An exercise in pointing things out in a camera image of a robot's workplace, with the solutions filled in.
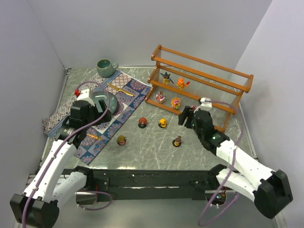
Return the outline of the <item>pink sunflower pig toy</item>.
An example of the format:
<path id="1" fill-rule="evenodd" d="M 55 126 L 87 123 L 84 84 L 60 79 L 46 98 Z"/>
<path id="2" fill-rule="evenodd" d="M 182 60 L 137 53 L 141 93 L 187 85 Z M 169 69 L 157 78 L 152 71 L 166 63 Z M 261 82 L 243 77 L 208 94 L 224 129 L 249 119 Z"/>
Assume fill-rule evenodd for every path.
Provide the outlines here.
<path id="1" fill-rule="evenodd" d="M 171 99 L 171 107 L 178 110 L 181 104 L 181 100 L 178 97 Z"/>

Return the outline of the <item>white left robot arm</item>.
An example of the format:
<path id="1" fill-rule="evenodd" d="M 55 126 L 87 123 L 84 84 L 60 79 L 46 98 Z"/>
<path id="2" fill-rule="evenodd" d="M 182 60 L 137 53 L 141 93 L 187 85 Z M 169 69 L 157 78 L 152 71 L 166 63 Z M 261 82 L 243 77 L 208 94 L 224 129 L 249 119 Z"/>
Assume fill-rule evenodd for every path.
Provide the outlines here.
<path id="1" fill-rule="evenodd" d="M 63 183 L 58 185 L 57 181 L 67 161 L 86 138 L 87 130 L 111 120 L 109 105 L 110 99 L 81 98 L 73 102 L 70 115 L 58 129 L 51 151 L 34 180 L 22 194 L 14 194 L 10 200 L 15 219 L 22 227 L 53 227 L 60 208 L 70 197 L 81 189 L 95 189 L 90 168 L 76 167 Z"/>

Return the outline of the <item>strawberry cake toy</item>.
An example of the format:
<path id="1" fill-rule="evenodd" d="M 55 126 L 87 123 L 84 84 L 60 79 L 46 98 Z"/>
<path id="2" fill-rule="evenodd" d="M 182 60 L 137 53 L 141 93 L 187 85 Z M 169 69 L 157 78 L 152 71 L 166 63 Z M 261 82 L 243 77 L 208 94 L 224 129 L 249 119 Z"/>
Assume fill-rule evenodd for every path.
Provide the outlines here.
<path id="1" fill-rule="evenodd" d="M 164 93 L 162 91 L 160 91 L 159 93 L 157 93 L 156 96 L 155 96 L 155 98 L 156 98 L 156 101 L 158 103 L 160 103 L 160 104 L 165 101 L 165 96 L 164 96 Z"/>

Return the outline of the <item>orange fox figurine toy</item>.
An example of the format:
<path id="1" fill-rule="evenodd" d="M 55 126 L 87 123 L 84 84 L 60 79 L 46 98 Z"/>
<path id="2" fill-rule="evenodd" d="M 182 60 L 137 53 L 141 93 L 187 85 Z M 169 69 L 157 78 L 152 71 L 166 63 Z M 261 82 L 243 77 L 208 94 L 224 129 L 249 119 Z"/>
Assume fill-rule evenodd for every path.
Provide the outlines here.
<path id="1" fill-rule="evenodd" d="M 190 81 L 184 82 L 183 78 L 180 77 L 180 78 L 178 78 L 178 80 L 177 80 L 176 86 L 177 86 L 180 90 L 183 90 L 184 87 L 188 87 L 188 86 L 189 86 L 189 83 L 190 83 Z"/>

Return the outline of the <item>yellow duck figurine toy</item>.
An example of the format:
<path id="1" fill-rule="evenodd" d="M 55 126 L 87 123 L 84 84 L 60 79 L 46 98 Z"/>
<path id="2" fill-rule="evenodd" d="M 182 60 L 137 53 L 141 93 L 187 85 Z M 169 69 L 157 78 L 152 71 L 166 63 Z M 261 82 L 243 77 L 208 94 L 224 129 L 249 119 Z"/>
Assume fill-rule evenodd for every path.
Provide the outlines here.
<path id="1" fill-rule="evenodd" d="M 167 127 L 166 119 L 162 118 L 162 119 L 159 121 L 158 126 L 159 126 L 160 128 L 166 128 L 166 127 Z"/>

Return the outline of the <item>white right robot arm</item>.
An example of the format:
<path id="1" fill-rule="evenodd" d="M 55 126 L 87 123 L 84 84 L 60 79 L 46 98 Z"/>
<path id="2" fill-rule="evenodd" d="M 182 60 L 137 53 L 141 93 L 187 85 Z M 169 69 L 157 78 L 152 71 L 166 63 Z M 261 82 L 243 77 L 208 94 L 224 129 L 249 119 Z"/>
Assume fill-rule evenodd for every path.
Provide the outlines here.
<path id="1" fill-rule="evenodd" d="M 210 170 L 222 186 L 231 188 L 253 201 L 266 218 L 274 218 L 293 201 L 288 176 L 282 170 L 274 171 L 249 156 L 213 124 L 208 109 L 186 106 L 179 114 L 179 125 L 193 129 L 202 146 L 226 161 L 236 172 L 218 165 Z"/>

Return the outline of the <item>brown-haired bun figurine toy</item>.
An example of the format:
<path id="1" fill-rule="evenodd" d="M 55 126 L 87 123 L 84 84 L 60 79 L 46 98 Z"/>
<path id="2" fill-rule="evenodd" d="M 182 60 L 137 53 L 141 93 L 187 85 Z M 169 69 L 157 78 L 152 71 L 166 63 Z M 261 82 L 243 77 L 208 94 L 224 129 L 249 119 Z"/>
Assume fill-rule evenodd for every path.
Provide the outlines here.
<path id="1" fill-rule="evenodd" d="M 172 145 L 174 147 L 180 147 L 181 146 L 181 136 L 178 136 L 177 138 L 175 138 L 173 141 L 172 141 Z"/>

